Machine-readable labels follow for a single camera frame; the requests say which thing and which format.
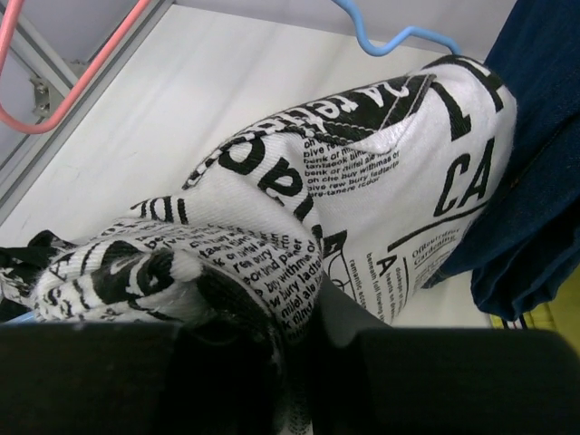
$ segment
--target pink hanger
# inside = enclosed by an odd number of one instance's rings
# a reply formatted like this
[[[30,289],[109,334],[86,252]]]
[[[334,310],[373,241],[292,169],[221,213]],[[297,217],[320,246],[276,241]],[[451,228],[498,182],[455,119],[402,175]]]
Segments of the pink hanger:
[[[40,124],[25,124],[13,118],[0,103],[0,121],[11,127],[12,129],[28,134],[41,134],[52,130],[63,120],[64,116],[72,108],[79,96],[85,90],[89,82],[95,74],[101,69],[102,65],[107,61],[112,51],[119,45],[121,39],[127,34],[131,27],[135,24],[137,19],[147,8],[150,0],[139,0],[133,9],[129,12],[127,17],[117,28],[115,33],[109,38],[109,41],[102,47],[99,54],[96,55],[91,65],[87,68],[79,81],[72,87],[69,94],[64,98],[63,102],[54,111],[53,115],[46,121]],[[2,25],[0,26],[0,75],[4,69],[10,42],[15,33],[16,25],[18,24],[18,15],[22,10],[24,0],[8,0],[6,12]]]

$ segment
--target black fabric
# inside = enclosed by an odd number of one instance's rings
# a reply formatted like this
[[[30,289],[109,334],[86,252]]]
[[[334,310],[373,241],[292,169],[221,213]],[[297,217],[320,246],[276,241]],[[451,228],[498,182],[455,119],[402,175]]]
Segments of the black fabric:
[[[315,435],[580,433],[580,361],[555,333],[391,329],[328,281],[312,327]]]
[[[0,284],[3,295],[13,295],[0,302],[0,322],[6,322],[30,311],[25,301],[41,272],[51,259],[64,249],[74,247],[45,230],[32,238],[24,247],[0,247]]]
[[[3,326],[0,433],[270,435],[255,346],[223,324]]]
[[[580,2],[519,0],[486,66],[517,99],[498,189],[429,282],[473,270],[480,310],[516,320],[580,264]]]

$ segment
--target yellow surface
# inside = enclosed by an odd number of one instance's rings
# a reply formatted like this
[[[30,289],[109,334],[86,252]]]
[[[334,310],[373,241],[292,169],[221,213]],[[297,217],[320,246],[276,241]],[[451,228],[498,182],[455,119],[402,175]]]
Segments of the yellow surface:
[[[528,328],[558,331],[580,354],[580,267],[560,286],[554,301],[525,313],[524,320]],[[504,327],[495,315],[491,323],[496,328]]]

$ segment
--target blue hanger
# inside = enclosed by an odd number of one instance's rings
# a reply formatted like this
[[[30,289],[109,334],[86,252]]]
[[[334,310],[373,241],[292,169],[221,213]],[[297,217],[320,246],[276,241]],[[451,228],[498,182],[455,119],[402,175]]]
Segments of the blue hanger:
[[[10,319],[6,322],[7,324],[33,324],[34,323],[34,313],[24,313],[15,317],[14,319]]]
[[[421,39],[426,39],[427,41],[432,41],[437,44],[445,45],[451,50],[453,54],[460,54],[461,50],[459,46],[451,38],[433,32],[431,30],[423,29],[421,27],[416,27],[410,25],[405,30],[397,34],[391,41],[382,47],[377,47],[369,41],[369,37],[364,29],[363,16],[361,11],[356,6],[353,0],[333,0],[337,5],[339,5],[353,20],[354,30],[356,31],[356,39],[359,42],[361,48],[370,54],[371,56],[384,56],[392,52],[399,44],[401,44],[409,36],[417,36]]]

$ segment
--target clothes hanger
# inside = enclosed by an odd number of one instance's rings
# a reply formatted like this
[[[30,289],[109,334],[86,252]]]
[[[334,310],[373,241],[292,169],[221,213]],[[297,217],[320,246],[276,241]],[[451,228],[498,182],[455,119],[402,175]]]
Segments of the clothes hanger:
[[[112,34],[109,41],[102,47],[101,51],[95,56],[92,63],[89,65],[84,74],[79,78],[78,82],[72,87],[71,91],[66,95],[63,102],[56,108],[53,115],[51,115],[46,121],[40,124],[26,124],[20,122],[16,118],[12,117],[0,103],[0,121],[6,124],[8,127],[14,130],[21,131],[22,133],[28,134],[41,134],[52,130],[56,127],[59,122],[61,122],[64,116],[76,103],[76,101],[81,96],[82,92],[89,85],[96,73],[101,69],[103,64],[109,59],[111,53],[117,48],[117,45],[121,42],[125,34],[131,29],[135,24],[137,19],[145,11],[149,5],[150,0],[139,0],[129,14],[125,17],[121,25],[117,28],[114,34]],[[24,0],[8,0],[6,5],[6,12],[4,19],[2,20],[2,25],[0,25],[0,76],[2,75],[2,70],[6,62],[6,56],[8,55],[8,50],[10,49],[10,43],[12,42],[12,37],[15,33],[15,28],[18,25],[18,16],[22,11],[22,6]]]
[[[34,313],[24,313],[15,317],[14,319],[10,319],[5,324],[32,324],[34,323]]]
[[[361,11],[356,6],[353,0],[333,0],[338,6],[340,6],[353,20],[354,30],[356,32],[356,39],[359,42],[361,48],[371,56],[384,56],[392,52],[397,46],[399,46],[405,39],[409,36],[416,36],[420,39],[425,39],[427,41],[432,41],[434,43],[444,45],[451,50],[453,54],[460,54],[461,50],[459,46],[451,38],[433,32],[431,30],[423,29],[421,27],[416,27],[410,25],[405,28],[402,32],[397,34],[390,42],[383,45],[382,47],[377,47],[369,41],[366,29],[364,28],[363,16]]]

